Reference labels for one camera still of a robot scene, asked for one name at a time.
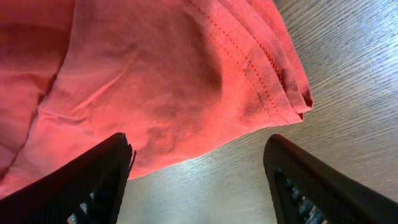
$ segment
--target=stitching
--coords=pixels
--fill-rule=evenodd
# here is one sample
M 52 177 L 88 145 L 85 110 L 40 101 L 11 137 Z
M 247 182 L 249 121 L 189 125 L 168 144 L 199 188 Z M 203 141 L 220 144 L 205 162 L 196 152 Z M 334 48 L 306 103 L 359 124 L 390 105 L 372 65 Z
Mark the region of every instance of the stitching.
M 210 18 L 210 16 L 208 15 L 208 14 L 206 14 L 198 5 L 196 5 L 194 2 L 192 2 L 192 0 L 187 0 L 187 2 L 189 2 L 193 7 L 195 7 L 203 16 L 205 16 L 215 27 L 217 27 L 220 31 L 222 31 L 222 33 L 225 35 L 225 36 L 227 36 L 228 37 L 228 39 L 231 41 L 231 43 L 236 47 L 236 49 L 245 57 L 245 59 L 249 62 L 249 64 L 250 64 L 250 67 L 253 69 L 253 71 L 256 73 L 256 75 L 257 75 L 257 78 L 259 79 L 259 81 L 260 81 L 260 83 L 261 83 L 261 85 L 262 85 L 262 88 L 263 88 L 263 90 L 264 90 L 264 92 L 266 93 L 266 95 L 267 95 L 267 99 L 269 100 L 269 102 L 271 103 L 271 105 L 272 105 L 272 107 L 274 107 L 274 109 L 275 109 L 275 111 L 277 112 L 277 114 L 280 116 L 280 118 L 282 118 L 286 123 L 289 123 L 280 113 L 279 113 L 279 111 L 278 111 L 278 109 L 276 108 L 276 106 L 275 106 L 275 104 L 274 104 L 274 102 L 271 100 L 271 98 L 270 98 L 270 96 L 269 96 L 269 93 L 268 93 L 268 91 L 267 91 L 267 89 L 266 89 L 266 86 L 265 86 L 265 84 L 264 84 L 264 82 L 261 80 L 261 78 L 260 78 L 260 74 L 257 72 L 257 70 L 254 68 L 254 65 L 252 64 L 252 62 L 249 60 L 249 58 L 248 58 L 248 56 L 246 56 L 243 52 L 242 52 L 242 50 L 235 44 L 235 42 L 233 41 L 233 39 L 222 29 L 222 28 L 220 28 L 215 22 L 214 22 L 214 20 L 213 19 L 211 19 Z
M 272 59 L 272 57 L 269 55 L 269 53 L 265 50 L 265 48 L 260 44 L 260 42 L 259 42 L 252 34 L 250 34 L 250 35 L 251 35 L 251 36 L 253 37 L 253 39 L 257 42 L 257 44 L 259 44 L 260 48 L 262 49 L 262 51 L 263 51 L 264 54 L 266 55 L 266 57 L 267 57 L 269 63 L 271 64 L 272 68 L 273 68 L 274 71 L 276 72 L 276 74 L 277 74 L 277 76 L 278 76 L 278 79 L 279 79 L 279 82 L 280 82 L 280 84 L 282 85 L 282 88 L 285 90 L 284 84 L 283 84 L 283 77 L 282 77 L 282 75 L 280 74 L 280 71 L 279 71 L 278 66 L 275 64 L 275 61 Z
M 240 64 L 238 63 L 238 61 L 230 54 L 230 52 L 228 51 L 228 49 L 226 47 L 224 47 L 218 40 L 216 40 L 215 37 L 213 37 L 213 34 L 209 33 L 209 36 L 222 48 L 225 50 L 225 52 L 228 54 L 229 57 L 231 57 L 234 62 L 241 68 Z M 246 74 L 246 72 L 244 71 L 244 69 L 242 68 L 243 74 L 246 77 L 246 79 L 249 81 L 249 83 L 252 85 L 253 89 L 256 90 L 256 87 L 254 86 L 253 82 L 250 80 L 250 78 L 248 77 L 248 75 Z M 280 125 L 276 120 L 274 120 L 272 118 L 272 116 L 268 113 L 268 111 L 266 110 L 266 108 L 264 107 L 264 103 L 262 102 L 261 97 L 259 97 L 260 103 L 261 103 L 261 107 L 264 110 L 264 112 L 266 112 L 266 114 L 268 115 L 268 118 L 271 119 L 273 122 L 275 122 L 276 125 Z

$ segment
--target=folded shirt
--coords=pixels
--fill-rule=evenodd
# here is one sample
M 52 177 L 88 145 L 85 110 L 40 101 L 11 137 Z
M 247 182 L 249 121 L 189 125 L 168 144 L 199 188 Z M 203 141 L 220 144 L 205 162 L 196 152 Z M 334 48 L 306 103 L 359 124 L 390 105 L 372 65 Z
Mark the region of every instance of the folded shirt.
M 257 129 L 301 122 L 313 105 L 271 0 L 77 0 L 69 32 L 0 197 L 116 132 L 137 151 L 133 179 Z

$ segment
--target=red fabric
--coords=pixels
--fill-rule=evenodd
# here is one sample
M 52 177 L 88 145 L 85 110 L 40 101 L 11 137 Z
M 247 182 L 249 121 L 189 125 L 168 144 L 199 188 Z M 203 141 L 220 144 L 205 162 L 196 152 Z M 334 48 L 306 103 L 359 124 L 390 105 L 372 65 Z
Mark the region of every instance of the red fabric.
M 0 180 L 24 145 L 39 101 L 67 53 L 73 5 L 0 1 Z
M 115 132 L 137 150 L 132 179 L 301 122 L 312 108 L 271 0 L 77 0 L 74 9 L 65 60 L 0 195 Z

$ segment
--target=wood grain surface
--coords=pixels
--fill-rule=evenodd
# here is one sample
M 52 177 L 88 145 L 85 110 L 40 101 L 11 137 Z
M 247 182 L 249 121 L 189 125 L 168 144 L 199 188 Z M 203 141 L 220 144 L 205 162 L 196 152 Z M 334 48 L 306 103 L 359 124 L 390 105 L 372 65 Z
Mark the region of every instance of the wood grain surface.
M 279 133 L 398 200 L 398 2 L 276 0 L 310 81 L 300 124 L 243 136 L 130 181 L 119 223 L 276 223 L 262 166 Z

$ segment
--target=wooden table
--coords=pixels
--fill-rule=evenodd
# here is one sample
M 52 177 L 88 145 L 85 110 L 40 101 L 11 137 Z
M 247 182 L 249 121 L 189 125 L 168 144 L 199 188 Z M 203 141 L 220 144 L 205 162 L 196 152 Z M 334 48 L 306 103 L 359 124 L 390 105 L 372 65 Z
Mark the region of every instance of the wooden table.
M 262 166 L 272 133 L 398 200 L 398 2 L 275 3 L 307 72 L 314 110 L 303 123 L 248 134 L 129 182 L 120 223 L 275 223 Z

